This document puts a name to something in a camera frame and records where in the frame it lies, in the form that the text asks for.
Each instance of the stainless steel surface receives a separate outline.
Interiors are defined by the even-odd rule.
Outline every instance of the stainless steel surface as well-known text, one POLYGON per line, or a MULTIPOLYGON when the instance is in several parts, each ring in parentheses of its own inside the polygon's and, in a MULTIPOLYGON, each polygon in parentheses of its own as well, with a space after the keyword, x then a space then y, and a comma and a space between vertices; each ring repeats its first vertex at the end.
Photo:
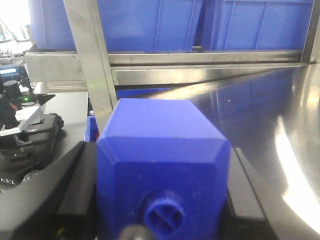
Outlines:
POLYGON ((302 51, 234 51, 191 53, 109 53, 111 66, 299 63, 302 51))
POLYGON ((32 82, 84 81, 75 51, 37 51, 25 54, 28 74, 32 82))
POLYGON ((264 203, 279 197, 320 238, 320 64, 143 97, 191 100, 272 190, 264 203))
POLYGON ((320 1, 318 0, 315 0, 313 4, 302 62, 307 64, 320 62, 320 1))
POLYGON ((112 67, 112 73, 117 76, 120 86, 192 84, 300 66, 301 63, 115 66, 112 67))
POLYGON ((98 128, 102 132, 117 99, 98 4, 96 0, 63 2, 98 128))
MULTIPOLYGON (((298 63, 301 60, 301 51, 257 51, 257 52, 195 52, 195 53, 112 53, 108 54, 113 76, 118 76, 121 80, 116 81, 116 85, 127 85, 127 72, 136 71, 132 66, 142 65, 140 69, 148 71, 149 66, 162 65, 165 69, 169 65, 208 65, 208 64, 226 64, 229 63, 298 63)), ((26 54, 26 63, 32 82, 66 82, 66 81, 83 81, 84 74, 76 51, 40 51, 32 47, 26 54)), ((161 83, 176 83, 169 78, 174 74, 175 69, 167 71, 167 77, 161 83)), ((197 67, 192 74, 198 76, 197 67)), ((131 85, 139 85, 140 78, 133 80, 129 77, 131 85)), ((202 82, 202 78, 196 77, 189 82, 202 82)))
POLYGON ((39 81, 35 85, 35 94, 54 94, 69 92, 87 92, 85 81, 39 81))

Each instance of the black machine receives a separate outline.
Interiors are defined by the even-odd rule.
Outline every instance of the black machine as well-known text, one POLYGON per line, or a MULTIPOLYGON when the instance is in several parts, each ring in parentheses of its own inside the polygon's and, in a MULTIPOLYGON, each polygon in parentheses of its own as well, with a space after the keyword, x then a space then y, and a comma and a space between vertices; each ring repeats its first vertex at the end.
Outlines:
POLYGON ((19 73, 11 79, 0 76, 2 187, 14 187, 49 165, 57 135, 64 126, 59 115, 42 112, 43 105, 55 95, 34 94, 25 70, 19 73))

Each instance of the blue container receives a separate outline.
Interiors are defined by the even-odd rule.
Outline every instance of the blue container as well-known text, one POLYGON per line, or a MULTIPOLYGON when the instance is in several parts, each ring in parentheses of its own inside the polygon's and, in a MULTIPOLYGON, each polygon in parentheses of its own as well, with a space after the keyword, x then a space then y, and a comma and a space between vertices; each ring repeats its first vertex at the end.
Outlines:
POLYGON ((110 51, 189 52, 203 0, 98 0, 110 51))
POLYGON ((206 0, 205 7, 206 50, 302 50, 313 0, 206 0))
POLYGON ((190 101, 121 99, 97 142, 98 238, 145 224, 158 240, 214 239, 229 158, 190 101))
POLYGON ((63 0, 29 0, 32 38, 39 49, 75 50, 63 0))
MULTIPOLYGON (((192 50, 203 0, 98 0, 109 51, 192 50)), ((29 0, 39 49, 75 50, 63 0, 29 0)))
POLYGON ((145 88, 145 89, 122 89, 122 90, 116 91, 116 97, 118 99, 122 99, 122 98, 132 97, 132 96, 141 95, 141 94, 161 92, 169 89, 171 88, 164 87, 164 88, 145 88))
POLYGON ((99 137, 99 130, 95 116, 88 116, 86 119, 86 130, 84 132, 84 141, 95 142, 99 137))

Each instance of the metal bar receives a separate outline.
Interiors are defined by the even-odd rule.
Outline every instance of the metal bar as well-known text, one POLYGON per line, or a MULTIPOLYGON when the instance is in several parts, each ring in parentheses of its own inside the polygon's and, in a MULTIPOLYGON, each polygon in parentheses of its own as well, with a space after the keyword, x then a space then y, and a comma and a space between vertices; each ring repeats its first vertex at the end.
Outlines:
POLYGON ((118 85, 193 84, 246 76, 274 69, 301 67, 302 63, 260 63, 179 66, 112 67, 118 85))
POLYGON ((83 81, 39 81, 37 82, 35 94, 55 94, 69 92, 87 92, 86 82, 83 81))
POLYGON ((320 62, 320 1, 315 0, 310 26, 302 55, 302 62, 313 64, 320 62))
POLYGON ((117 100, 98 4, 96 0, 63 2, 98 128, 102 132, 117 100))
MULTIPOLYGON (((110 64, 114 67, 298 63, 301 56, 301 51, 108 54, 110 64)), ((26 53, 25 60, 32 82, 84 80, 84 73, 76 51, 40 51, 32 47, 26 53)))
POLYGON ((25 54, 32 82, 84 81, 76 51, 28 51, 25 54))
POLYGON ((112 66, 299 63, 302 51, 234 51, 191 53, 109 53, 112 66))

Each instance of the metal panel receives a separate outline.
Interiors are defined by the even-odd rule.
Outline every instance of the metal panel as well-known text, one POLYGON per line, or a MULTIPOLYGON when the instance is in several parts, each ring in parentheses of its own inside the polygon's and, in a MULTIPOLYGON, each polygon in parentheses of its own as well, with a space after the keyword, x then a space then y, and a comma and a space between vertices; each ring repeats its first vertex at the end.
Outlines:
POLYGON ((315 0, 311 15, 311 22, 304 46, 302 62, 320 62, 320 1, 315 0))
POLYGON ((225 78, 266 72, 278 68, 300 67, 301 63, 260 63, 222 65, 179 65, 179 66, 127 66, 112 67, 118 84, 159 85, 192 84, 225 78))
POLYGON ((32 82, 84 81, 76 51, 28 51, 25 54, 32 82))
POLYGON ((110 53, 112 66, 121 65, 199 65, 231 63, 299 63, 302 51, 235 51, 191 53, 110 53))
POLYGON ((88 88, 85 81, 39 81, 37 82, 35 94, 55 94, 67 92, 87 92, 88 88))
POLYGON ((97 1, 63 2, 98 128, 102 132, 117 99, 97 1))
MULTIPOLYGON (((111 66, 203 65, 222 63, 297 63, 301 51, 203 52, 203 53, 121 53, 109 54, 111 66)), ((25 55, 32 82, 83 81, 76 51, 40 51, 34 47, 25 55)))

